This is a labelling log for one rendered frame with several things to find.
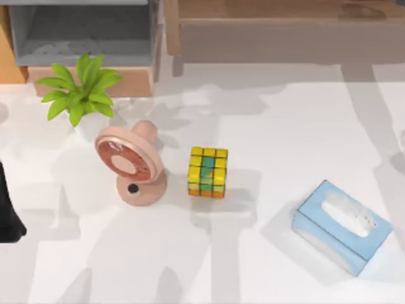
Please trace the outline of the green potted plant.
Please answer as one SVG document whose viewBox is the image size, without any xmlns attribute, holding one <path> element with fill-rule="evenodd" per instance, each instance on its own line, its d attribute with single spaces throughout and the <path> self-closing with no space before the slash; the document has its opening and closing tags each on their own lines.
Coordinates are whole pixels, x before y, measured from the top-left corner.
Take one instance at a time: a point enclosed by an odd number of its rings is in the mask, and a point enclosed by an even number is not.
<svg viewBox="0 0 405 304">
<path fill-rule="evenodd" d="M 53 76 L 35 81 L 52 89 L 41 100 L 50 104 L 47 119 L 66 113 L 75 132 L 87 141 L 93 141 L 114 116 L 114 102 L 106 90 L 123 79 L 116 70 L 102 67 L 103 58 L 102 54 L 94 58 L 87 53 L 81 55 L 75 66 L 78 83 L 67 67 L 59 63 L 51 65 Z"/>
</svg>

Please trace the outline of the yellow puzzle cube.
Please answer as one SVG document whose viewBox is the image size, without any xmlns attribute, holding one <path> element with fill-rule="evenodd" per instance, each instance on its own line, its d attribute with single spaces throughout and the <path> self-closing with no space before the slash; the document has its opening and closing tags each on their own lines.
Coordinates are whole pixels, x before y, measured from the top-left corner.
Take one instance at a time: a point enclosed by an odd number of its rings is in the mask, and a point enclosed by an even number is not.
<svg viewBox="0 0 405 304">
<path fill-rule="evenodd" d="M 191 196 L 225 197 L 228 150 L 194 146 L 190 152 L 187 189 Z"/>
</svg>

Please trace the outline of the pulled out wooden drawer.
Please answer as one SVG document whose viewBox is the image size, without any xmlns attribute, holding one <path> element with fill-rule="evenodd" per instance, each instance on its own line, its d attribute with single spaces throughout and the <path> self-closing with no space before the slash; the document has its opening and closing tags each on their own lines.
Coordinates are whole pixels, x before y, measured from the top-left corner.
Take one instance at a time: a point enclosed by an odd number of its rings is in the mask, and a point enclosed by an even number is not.
<svg viewBox="0 0 405 304">
<path fill-rule="evenodd" d="M 103 55 L 121 81 L 113 97 L 153 95 L 159 0 L 0 0 L 0 84 L 36 83 L 59 63 Z"/>
</svg>

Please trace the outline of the light blue tissue box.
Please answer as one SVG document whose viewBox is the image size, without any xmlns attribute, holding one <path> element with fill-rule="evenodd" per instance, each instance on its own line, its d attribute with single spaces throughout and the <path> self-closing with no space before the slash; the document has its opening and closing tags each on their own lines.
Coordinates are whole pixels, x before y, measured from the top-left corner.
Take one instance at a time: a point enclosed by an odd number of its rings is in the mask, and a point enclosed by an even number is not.
<svg viewBox="0 0 405 304">
<path fill-rule="evenodd" d="M 354 276 L 393 231 L 390 222 L 327 180 L 297 207 L 291 228 Z"/>
</svg>

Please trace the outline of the wooden cupboard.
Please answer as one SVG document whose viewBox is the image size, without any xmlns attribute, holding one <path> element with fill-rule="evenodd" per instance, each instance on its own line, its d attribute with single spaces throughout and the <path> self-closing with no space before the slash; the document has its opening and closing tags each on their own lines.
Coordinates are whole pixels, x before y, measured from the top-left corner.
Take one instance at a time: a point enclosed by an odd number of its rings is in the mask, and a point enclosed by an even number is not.
<svg viewBox="0 0 405 304">
<path fill-rule="evenodd" d="M 163 0 L 181 63 L 405 64 L 405 0 Z"/>
</svg>

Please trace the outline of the pink desk fan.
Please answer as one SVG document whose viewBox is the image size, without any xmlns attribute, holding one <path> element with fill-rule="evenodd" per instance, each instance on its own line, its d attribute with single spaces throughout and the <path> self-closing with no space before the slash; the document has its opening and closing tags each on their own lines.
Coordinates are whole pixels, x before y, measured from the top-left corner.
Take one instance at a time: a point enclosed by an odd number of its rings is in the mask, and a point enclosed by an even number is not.
<svg viewBox="0 0 405 304">
<path fill-rule="evenodd" d="M 157 126 L 141 120 L 130 130 L 106 127 L 96 137 L 99 157 L 117 174 L 118 194 L 131 206 L 151 205 L 166 191 L 165 167 L 154 146 L 157 136 Z"/>
</svg>

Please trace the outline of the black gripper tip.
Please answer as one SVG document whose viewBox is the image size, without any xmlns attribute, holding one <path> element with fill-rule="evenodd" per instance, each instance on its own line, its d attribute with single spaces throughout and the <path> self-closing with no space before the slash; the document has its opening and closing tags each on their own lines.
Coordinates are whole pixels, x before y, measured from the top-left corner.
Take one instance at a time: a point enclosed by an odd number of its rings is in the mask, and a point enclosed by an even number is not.
<svg viewBox="0 0 405 304">
<path fill-rule="evenodd" d="M 16 243 L 26 233 L 27 228 L 11 202 L 3 163 L 0 161 L 0 243 Z"/>
</svg>

